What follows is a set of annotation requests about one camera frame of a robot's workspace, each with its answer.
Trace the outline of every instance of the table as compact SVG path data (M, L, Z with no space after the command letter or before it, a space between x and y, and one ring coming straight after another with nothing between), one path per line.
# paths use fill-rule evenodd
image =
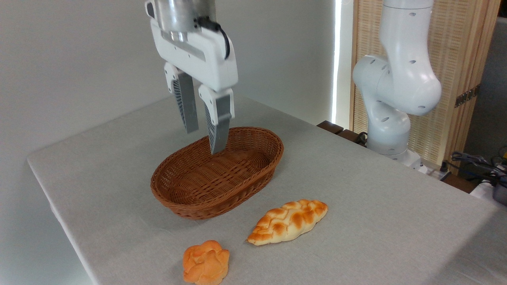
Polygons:
M182 255L208 239L231 252L229 284L507 282L507 211L346 139L236 96L231 126L274 131L285 152L266 188L204 221L174 215L150 178L187 135L174 98L28 157L55 216L96 284L185 284ZM246 243L257 220L293 200L329 212L290 242Z

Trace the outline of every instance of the basket rim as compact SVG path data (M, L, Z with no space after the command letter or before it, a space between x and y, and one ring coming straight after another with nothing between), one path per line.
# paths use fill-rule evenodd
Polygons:
M193 203L193 204L180 204L180 203L175 203L171 200L168 200L167 198L162 196L157 185L156 185L158 179L160 179L160 177L161 177L160 173L164 169L163 167L160 167L160 166L163 164L167 164L168 161L172 160L175 156L177 156L179 154L178 153L179 150L178 150L178 151L174 152L173 154L171 154L170 156L168 156L166 159L164 159L159 164L159 166L157 167L157 169L155 170L155 172L152 175L150 186L151 186L152 192L153 192L154 196L157 198L157 200L159 200L160 202L163 202L164 204L167 204L167 207L169 207L169 208L171 208L171 207L185 207L187 210L195 209L196 211L202 211L204 208L213 208L219 204L222 204L222 203L230 200L232 197L236 196L241 191L246 190L248 188L248 185L253 185L257 180L261 179L262 177L267 175L269 172L274 171L275 167L280 162L281 157L283 155L283 151L284 151L284 145L283 145L283 142L280 139L280 137L277 134L275 134L273 131L271 131L269 129L261 128L261 127L233 127L233 128L230 128L230 130L238 130L238 129L241 129L241 130L248 129L248 130L256 130L256 131L260 131L260 132L267 132L271 136L273 136L274 141L277 142L278 151L277 151L275 157L271 160L271 162L268 165L263 167L260 171L257 171L256 173L254 173L249 178L245 179L242 183L236 185L231 191L228 191L228 192L224 193L222 196L219 196L213 200L204 201L204 202L200 202L200 203ZM191 143L190 145L188 145L186 147L200 144L200 143L202 143L203 140L208 140L208 136L205 136L205 137Z

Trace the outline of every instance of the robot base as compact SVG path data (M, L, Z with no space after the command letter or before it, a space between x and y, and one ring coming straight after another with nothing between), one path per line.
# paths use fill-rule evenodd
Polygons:
M421 162L421 157L417 153L409 149L406 149L404 152L400 154L385 155L385 156L424 174L427 174L428 172L428 168L424 166Z

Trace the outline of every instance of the hinge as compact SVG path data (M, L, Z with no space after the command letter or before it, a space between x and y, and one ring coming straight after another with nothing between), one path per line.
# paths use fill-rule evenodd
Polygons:
M471 100L475 96L479 95L480 87L481 87L481 84L478 84L477 86L470 89L469 91L456 97L456 103L454 104L454 107L457 108L460 105L465 104L467 101Z

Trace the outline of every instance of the braided bread loaf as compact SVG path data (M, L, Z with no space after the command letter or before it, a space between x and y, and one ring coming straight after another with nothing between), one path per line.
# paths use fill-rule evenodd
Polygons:
M328 212L320 201L301 199L269 210L253 229L247 241L255 245L293 240L315 226Z

